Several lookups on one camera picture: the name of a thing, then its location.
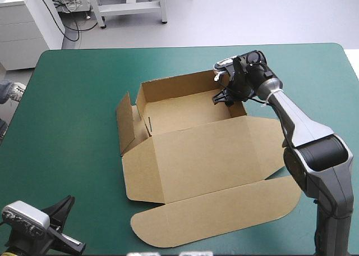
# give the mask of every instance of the shoe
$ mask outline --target shoe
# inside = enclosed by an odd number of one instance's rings
[[[15,100],[17,102],[19,102],[22,98],[22,95],[24,94],[26,89],[26,86],[22,83],[14,83],[13,84],[13,88],[12,88],[12,92],[10,95],[10,99]]]

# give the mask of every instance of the silver robot arm segment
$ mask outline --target silver robot arm segment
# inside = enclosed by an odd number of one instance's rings
[[[215,104],[231,106],[258,96],[278,116],[285,138],[286,167],[303,192],[318,204],[316,255],[349,255],[353,155],[345,142],[331,128],[310,119],[285,95],[282,82],[267,66],[261,51],[220,61],[214,71],[215,81],[221,85],[222,77],[229,76],[227,86],[213,97]]]

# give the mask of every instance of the green table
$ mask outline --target green table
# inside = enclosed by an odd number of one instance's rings
[[[359,84],[337,44],[257,45],[45,52],[0,147],[0,206],[21,199],[43,208],[76,197],[64,233],[87,243],[86,254],[159,251],[174,254],[311,254],[316,205],[301,197],[281,220],[173,249],[151,247],[132,232],[133,214],[152,203],[126,198],[115,107],[126,91],[135,99],[149,79],[211,69],[221,59],[264,51],[284,91],[314,120],[329,125],[359,156]],[[250,115],[274,117],[270,107],[246,103]],[[359,195],[359,167],[353,168]],[[349,251],[359,253],[356,201]],[[0,244],[9,227],[0,228]]]

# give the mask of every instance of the white drawer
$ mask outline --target white drawer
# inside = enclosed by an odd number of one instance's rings
[[[44,39],[0,42],[0,63],[6,70],[34,68],[48,49]]]
[[[0,7],[0,25],[33,21],[34,19],[25,5]]]
[[[0,42],[41,38],[35,22],[0,25]]]

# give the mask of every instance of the cardboard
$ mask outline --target cardboard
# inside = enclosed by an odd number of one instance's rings
[[[174,247],[282,218],[300,194],[291,176],[264,180],[135,214],[131,227],[152,246]]]
[[[263,180],[283,167],[281,133],[242,116],[154,135],[122,158],[127,197],[172,203]]]
[[[279,121],[249,117],[242,103],[214,105],[222,87],[213,78],[205,71],[148,81],[135,106],[127,93],[116,109],[127,197],[165,204],[131,220],[151,245],[276,220],[299,200],[293,178],[265,180],[284,166]]]

